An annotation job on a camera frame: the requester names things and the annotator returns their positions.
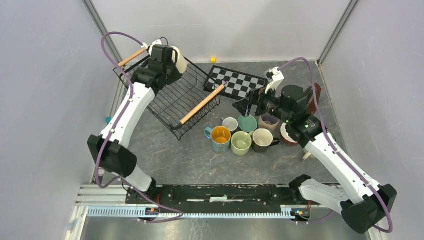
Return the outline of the cream mug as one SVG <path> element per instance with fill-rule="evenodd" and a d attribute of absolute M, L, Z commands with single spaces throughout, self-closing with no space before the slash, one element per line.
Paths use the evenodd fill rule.
<path fill-rule="evenodd" d="M 304 155 L 302 157 L 303 160 L 307 160 L 309 158 L 314 158 L 314 155 L 306 149 L 303 149 Z"/>
<path fill-rule="evenodd" d="M 184 74 L 187 70 L 187 62 L 185 57 L 181 54 L 180 50 L 176 46 L 172 46 L 172 61 L 175 63 L 176 70 L 179 74 Z"/>

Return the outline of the small green teacup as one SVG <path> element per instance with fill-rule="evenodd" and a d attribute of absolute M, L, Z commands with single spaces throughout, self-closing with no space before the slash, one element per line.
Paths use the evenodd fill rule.
<path fill-rule="evenodd" d="M 241 115 L 237 121 L 240 130 L 246 133 L 253 132 L 258 127 L 257 119 L 252 115 L 249 115 L 247 117 Z"/>

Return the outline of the grey blue mug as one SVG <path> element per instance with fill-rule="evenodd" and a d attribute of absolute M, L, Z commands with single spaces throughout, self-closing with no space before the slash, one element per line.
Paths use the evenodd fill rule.
<path fill-rule="evenodd" d="M 233 117 L 222 117 L 220 121 L 221 125 L 227 128 L 231 132 L 231 134 L 234 134 L 239 130 L 238 120 Z"/>

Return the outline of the pink iridescent mug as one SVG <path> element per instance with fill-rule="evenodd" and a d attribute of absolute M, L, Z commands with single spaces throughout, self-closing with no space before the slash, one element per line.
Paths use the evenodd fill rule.
<path fill-rule="evenodd" d="M 280 119 L 265 113 L 262 114 L 258 117 L 258 128 L 259 129 L 266 129 L 268 131 L 270 131 L 272 134 L 274 134 L 274 132 L 276 131 L 279 123 L 280 123 Z"/>

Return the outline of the light green mug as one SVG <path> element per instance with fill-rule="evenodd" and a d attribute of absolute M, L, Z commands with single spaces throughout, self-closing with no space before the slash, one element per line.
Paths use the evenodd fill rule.
<path fill-rule="evenodd" d="M 245 156 L 251 149 L 252 138 L 244 131 L 236 132 L 231 138 L 231 151 L 239 157 Z"/>

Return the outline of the blue bottomed mug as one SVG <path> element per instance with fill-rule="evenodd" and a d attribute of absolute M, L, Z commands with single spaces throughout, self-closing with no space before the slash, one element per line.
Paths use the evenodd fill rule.
<path fill-rule="evenodd" d="M 206 127 L 204 135 L 212 141 L 211 149 L 215 153 L 224 154 L 230 149 L 232 134 L 228 128 L 224 126 Z"/>

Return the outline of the glossy black mug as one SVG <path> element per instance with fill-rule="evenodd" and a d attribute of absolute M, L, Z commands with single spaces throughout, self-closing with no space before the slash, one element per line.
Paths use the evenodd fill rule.
<path fill-rule="evenodd" d="M 281 140 L 265 129 L 259 128 L 249 133 L 252 139 L 251 148 L 255 153 L 264 153 L 268 148 L 278 145 Z"/>

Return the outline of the red floral mug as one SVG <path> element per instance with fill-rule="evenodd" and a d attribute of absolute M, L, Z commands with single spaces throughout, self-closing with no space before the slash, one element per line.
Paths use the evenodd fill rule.
<path fill-rule="evenodd" d="M 288 134 L 286 130 L 286 123 L 283 123 L 280 127 L 280 136 L 282 141 L 289 146 L 296 146 L 298 144 L 297 141 L 294 141 Z"/>

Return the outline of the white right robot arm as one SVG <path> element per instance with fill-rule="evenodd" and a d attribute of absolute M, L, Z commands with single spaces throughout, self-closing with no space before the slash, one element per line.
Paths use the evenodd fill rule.
<path fill-rule="evenodd" d="M 378 228 L 387 219 L 385 233 L 394 229 L 390 212 L 397 191 L 390 184 L 382 185 L 366 174 L 337 145 L 322 120 L 308 113 L 310 95 L 303 88 L 288 85 L 276 97 L 274 90 L 260 88 L 233 104 L 243 116 L 248 116 L 252 106 L 255 114 L 270 114 L 286 124 L 289 137 L 304 150 L 315 156 L 341 185 L 341 189 L 317 182 L 301 175 L 289 184 L 289 199 L 295 204 L 312 201 L 340 214 L 356 233 L 363 234 Z"/>

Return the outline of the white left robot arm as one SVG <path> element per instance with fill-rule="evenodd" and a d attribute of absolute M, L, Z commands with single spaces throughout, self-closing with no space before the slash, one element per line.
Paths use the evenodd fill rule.
<path fill-rule="evenodd" d="M 145 204 L 153 203 L 157 190 L 154 179 L 137 164 L 137 157 L 128 146 L 142 114 L 165 86 L 177 82 L 187 69 L 187 62 L 175 46 L 155 44 L 149 48 L 149 59 L 136 69 L 131 86 L 107 127 L 100 135 L 91 135 L 87 144 L 96 168 L 121 177 L 138 189 L 138 197 Z"/>

